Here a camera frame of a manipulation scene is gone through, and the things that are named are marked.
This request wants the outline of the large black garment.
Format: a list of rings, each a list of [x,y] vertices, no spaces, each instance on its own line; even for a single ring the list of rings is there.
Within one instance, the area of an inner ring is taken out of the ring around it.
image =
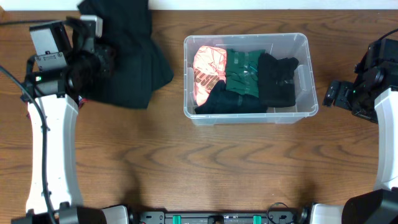
[[[116,51],[113,76],[95,81],[83,97],[130,109],[146,109],[152,93],[170,83],[174,73],[152,40],[148,0],[88,0],[81,14],[103,20],[100,43]]]

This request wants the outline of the black cloth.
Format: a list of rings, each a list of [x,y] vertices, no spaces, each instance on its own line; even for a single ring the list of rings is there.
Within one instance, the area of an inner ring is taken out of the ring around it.
[[[272,108],[295,106],[294,71],[299,61],[295,58],[276,59],[269,53],[258,58],[258,89],[261,105]]]

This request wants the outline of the dark green cloth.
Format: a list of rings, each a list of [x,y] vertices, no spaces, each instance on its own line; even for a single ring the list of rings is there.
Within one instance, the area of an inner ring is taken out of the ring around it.
[[[240,95],[259,97],[258,60],[265,50],[238,52],[227,49],[226,89]]]

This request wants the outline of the clear plastic storage bin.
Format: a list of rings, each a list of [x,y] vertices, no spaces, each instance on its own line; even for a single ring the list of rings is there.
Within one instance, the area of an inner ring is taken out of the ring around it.
[[[203,45],[239,52],[265,50],[277,59],[295,57],[298,67],[294,71],[295,105],[287,108],[269,108],[266,113],[252,114],[199,114],[194,100],[194,56]],[[196,126],[239,123],[293,124],[302,118],[316,115],[318,100],[313,76],[310,47],[302,33],[190,35],[183,42],[184,48],[184,98],[183,111]]]

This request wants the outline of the pink printed shirt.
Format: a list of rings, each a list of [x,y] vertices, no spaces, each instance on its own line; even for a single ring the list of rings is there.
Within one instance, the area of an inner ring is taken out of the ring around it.
[[[201,106],[218,81],[226,82],[227,51],[219,47],[201,46],[194,56],[194,99]]]

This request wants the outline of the dark navy garment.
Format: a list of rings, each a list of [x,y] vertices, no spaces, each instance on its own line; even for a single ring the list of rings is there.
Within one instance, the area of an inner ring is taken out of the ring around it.
[[[224,81],[218,81],[204,104],[195,108],[196,114],[266,113],[268,107],[252,95],[240,95],[226,89]]]

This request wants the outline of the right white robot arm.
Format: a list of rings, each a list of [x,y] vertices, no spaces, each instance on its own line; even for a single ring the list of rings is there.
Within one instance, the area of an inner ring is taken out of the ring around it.
[[[314,203],[308,223],[397,223],[397,41],[381,37],[355,66],[355,81],[334,80],[323,100],[378,126],[379,149],[373,191],[343,206]]]

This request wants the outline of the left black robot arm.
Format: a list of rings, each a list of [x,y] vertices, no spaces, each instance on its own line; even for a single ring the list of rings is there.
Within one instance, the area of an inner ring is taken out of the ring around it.
[[[84,206],[75,161],[81,94],[113,74],[115,51],[99,43],[103,21],[94,15],[29,29],[35,54],[27,61],[22,100],[32,124],[32,182],[26,215],[16,223],[129,223],[126,206]]]

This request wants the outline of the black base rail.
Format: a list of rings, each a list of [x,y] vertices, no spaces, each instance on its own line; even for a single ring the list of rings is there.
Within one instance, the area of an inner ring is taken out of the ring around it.
[[[128,220],[135,224],[304,224],[310,222],[310,215],[289,208],[277,208],[264,213],[149,211],[131,212]]]

